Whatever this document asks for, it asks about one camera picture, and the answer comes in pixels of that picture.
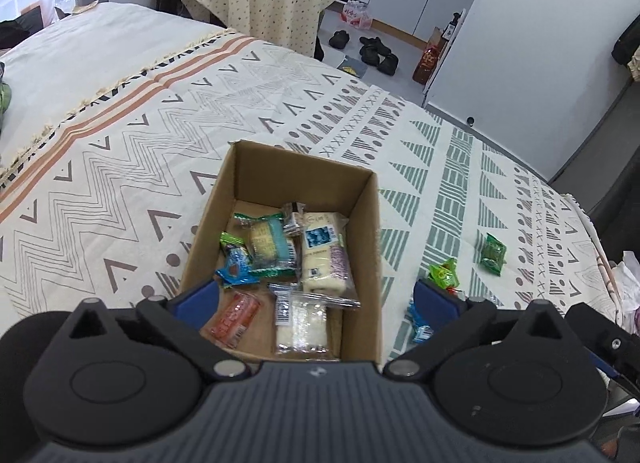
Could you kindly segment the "black slipper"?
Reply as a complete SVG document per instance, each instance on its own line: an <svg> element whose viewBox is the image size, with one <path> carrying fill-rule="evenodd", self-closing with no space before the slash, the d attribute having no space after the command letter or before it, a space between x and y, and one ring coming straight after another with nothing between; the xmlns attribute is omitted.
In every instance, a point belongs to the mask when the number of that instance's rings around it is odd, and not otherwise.
<svg viewBox="0 0 640 463"><path fill-rule="evenodd" d="M328 40L328 44L331 48L336 50L344 50L349 43L349 33L346 30L337 30L333 36Z"/></svg>

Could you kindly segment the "white rice cracker packet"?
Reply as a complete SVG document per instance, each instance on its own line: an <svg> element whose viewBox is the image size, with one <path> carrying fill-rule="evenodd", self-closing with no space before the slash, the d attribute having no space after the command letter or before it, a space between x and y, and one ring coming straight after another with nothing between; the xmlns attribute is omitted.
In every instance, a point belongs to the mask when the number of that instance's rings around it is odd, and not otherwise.
<svg viewBox="0 0 640 463"><path fill-rule="evenodd" d="M270 283L274 297L274 350L279 355L326 355L329 352L326 306L292 283Z"/></svg>

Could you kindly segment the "yellow cake teal packet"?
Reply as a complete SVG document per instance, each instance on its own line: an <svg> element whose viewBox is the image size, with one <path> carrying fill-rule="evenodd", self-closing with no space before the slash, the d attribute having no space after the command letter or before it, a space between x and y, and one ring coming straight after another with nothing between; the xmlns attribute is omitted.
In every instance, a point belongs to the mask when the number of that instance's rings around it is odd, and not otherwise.
<svg viewBox="0 0 640 463"><path fill-rule="evenodd" d="M296 275L297 253L293 239L285 234L283 215L252 217L235 212L234 222L248 230L250 273L257 278Z"/></svg>

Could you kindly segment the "light green snack packet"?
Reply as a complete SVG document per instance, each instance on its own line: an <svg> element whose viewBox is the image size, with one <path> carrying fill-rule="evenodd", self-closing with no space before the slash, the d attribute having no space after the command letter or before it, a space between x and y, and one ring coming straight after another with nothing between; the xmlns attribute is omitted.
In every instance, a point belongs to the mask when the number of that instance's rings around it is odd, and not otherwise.
<svg viewBox="0 0 640 463"><path fill-rule="evenodd" d="M457 259L449 258L442 264L428 267L428 276L442 290L456 296L459 279L457 275Z"/></svg>

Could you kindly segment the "red blue striped snack packet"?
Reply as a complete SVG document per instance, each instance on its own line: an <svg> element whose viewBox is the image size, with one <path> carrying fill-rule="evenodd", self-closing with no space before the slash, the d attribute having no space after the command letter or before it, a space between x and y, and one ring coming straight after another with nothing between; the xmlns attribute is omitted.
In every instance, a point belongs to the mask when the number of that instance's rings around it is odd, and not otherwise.
<svg viewBox="0 0 640 463"><path fill-rule="evenodd" d="M410 343L419 345L427 342L434 334L434 331L421 317L416 304L410 299L407 307L407 318L410 323Z"/></svg>

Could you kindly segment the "red bottle pack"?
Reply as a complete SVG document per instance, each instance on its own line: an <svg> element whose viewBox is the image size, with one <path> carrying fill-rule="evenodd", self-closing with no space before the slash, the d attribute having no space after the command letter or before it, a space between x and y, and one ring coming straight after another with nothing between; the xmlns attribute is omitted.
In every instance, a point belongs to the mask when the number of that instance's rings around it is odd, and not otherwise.
<svg viewBox="0 0 640 463"><path fill-rule="evenodd" d="M359 0L349 0L344 3L341 20L358 30L370 30L372 25L368 5Z"/></svg>

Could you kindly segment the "dark green snack packet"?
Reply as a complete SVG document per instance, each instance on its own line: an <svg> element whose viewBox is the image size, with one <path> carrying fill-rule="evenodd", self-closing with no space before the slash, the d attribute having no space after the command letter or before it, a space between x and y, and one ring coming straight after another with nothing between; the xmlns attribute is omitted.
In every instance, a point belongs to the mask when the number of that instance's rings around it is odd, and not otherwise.
<svg viewBox="0 0 640 463"><path fill-rule="evenodd" d="M501 275L506 262L506 246L496 237L487 233L480 251L480 264L494 275Z"/></svg>

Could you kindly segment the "patterned bed blanket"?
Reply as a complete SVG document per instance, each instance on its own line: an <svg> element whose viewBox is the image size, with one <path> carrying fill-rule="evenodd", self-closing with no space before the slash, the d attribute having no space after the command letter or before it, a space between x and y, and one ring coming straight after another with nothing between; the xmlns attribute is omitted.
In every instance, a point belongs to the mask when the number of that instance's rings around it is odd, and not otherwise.
<svg viewBox="0 0 640 463"><path fill-rule="evenodd" d="M384 355L406 307L456 258L463 293L520 309L546 298L622 312L596 232L569 196L440 117L230 30L166 56L44 127L1 174L4 323L99 296L178 291L229 145L250 140L378 176ZM487 233L501 275L480 264Z"/></svg>

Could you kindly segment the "pile of black shoes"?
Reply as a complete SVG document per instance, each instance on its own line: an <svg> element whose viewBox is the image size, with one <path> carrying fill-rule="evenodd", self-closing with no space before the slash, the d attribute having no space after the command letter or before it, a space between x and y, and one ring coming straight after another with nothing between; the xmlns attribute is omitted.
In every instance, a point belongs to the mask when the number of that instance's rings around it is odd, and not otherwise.
<svg viewBox="0 0 640 463"><path fill-rule="evenodd" d="M361 44L359 54L364 64L374 66L387 76L395 75L399 63L398 56L386 47L380 38L360 37L359 41Z"/></svg>

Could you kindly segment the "white bed sheet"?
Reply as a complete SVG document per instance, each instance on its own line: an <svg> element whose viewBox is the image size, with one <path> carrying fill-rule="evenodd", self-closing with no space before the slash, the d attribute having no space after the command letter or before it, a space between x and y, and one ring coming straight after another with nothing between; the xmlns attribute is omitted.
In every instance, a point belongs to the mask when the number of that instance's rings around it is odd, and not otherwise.
<svg viewBox="0 0 640 463"><path fill-rule="evenodd" d="M30 36L1 57L12 89L1 125L1 165L9 166L44 127L58 125L101 89L221 31L137 4L104 2Z"/></svg>

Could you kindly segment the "blue candy packet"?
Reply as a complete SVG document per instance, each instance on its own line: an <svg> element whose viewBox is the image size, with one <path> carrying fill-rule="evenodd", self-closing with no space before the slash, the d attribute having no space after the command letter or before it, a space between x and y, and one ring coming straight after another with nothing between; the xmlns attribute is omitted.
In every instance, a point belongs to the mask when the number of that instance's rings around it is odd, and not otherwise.
<svg viewBox="0 0 640 463"><path fill-rule="evenodd" d="M224 253L224 265L216 270L216 275L224 287L242 287L260 282L252 273L252 257L242 238L224 231L220 235L219 245Z"/></svg>

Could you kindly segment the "brown cardboard box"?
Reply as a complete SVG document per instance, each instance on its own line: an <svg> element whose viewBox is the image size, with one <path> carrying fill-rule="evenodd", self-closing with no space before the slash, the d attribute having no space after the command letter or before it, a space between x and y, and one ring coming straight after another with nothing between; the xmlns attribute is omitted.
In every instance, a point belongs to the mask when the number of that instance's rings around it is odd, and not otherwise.
<svg viewBox="0 0 640 463"><path fill-rule="evenodd" d="M234 222L235 212L252 217L277 212L283 215L285 234L293 239L297 253L296 275L259 278L258 284L242 287L222 285L216 275L216 270L224 265L224 253L219 245L221 233L226 231L242 238L248 248L248 230ZM348 219L347 252L360 307L325 305L329 336L326 355L279 355L274 350L274 297L268 285L292 283L302 291L299 279L305 212L339 212ZM201 328L201 335L209 342L244 361L319 359L375 362L380 360L382 348L378 231L378 178L374 172L288 152L277 146L236 142L230 146L209 195L183 271L181 290L196 289L215 281L220 290L217 311L222 310L234 291L249 293L260 300L262 308L235 349L219 346L206 335L205 327L212 323L215 313Z"/></svg>

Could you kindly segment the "red oil jug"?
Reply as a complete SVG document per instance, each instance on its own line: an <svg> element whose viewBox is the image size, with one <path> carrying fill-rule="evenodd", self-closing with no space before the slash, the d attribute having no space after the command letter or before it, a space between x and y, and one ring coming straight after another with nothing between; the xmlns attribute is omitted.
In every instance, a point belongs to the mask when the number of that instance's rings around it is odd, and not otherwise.
<svg viewBox="0 0 640 463"><path fill-rule="evenodd" d="M430 42L423 50L420 61L416 64L413 71L412 79L420 85L425 85L431 78L439 59L440 48L439 42Z"/></svg>

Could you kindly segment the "orange red snack packet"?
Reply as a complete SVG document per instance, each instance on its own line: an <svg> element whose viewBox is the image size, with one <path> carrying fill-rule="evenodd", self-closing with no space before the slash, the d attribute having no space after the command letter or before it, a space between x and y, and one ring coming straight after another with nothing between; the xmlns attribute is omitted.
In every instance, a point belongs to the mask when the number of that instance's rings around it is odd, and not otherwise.
<svg viewBox="0 0 640 463"><path fill-rule="evenodd" d="M217 345L235 349L260 308L262 303L257 297L234 291L222 310L215 313L212 323L206 325L205 333Z"/></svg>

